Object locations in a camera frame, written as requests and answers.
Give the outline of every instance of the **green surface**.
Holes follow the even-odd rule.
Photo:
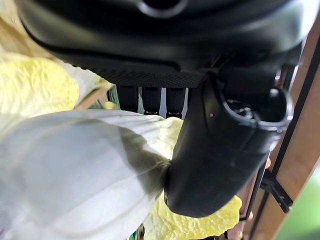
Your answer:
[[[275,240],[320,240],[320,167],[318,167]]]

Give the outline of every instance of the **black bracket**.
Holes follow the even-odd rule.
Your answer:
[[[273,195],[285,214],[291,210],[294,202],[269,170],[264,172],[260,188]]]

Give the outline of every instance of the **hole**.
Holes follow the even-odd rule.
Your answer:
[[[143,0],[146,5],[157,10],[167,10],[175,7],[181,0]]]

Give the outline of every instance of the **mesh grille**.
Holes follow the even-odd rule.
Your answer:
[[[109,82],[119,86],[152,88],[196,88],[202,79],[201,73],[157,74],[141,71],[89,68]]]

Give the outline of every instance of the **black plastic housing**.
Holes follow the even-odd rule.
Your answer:
[[[223,207],[265,163],[293,117],[284,90],[252,118],[235,113],[216,79],[192,93],[165,186],[165,201],[177,214],[206,217]]]

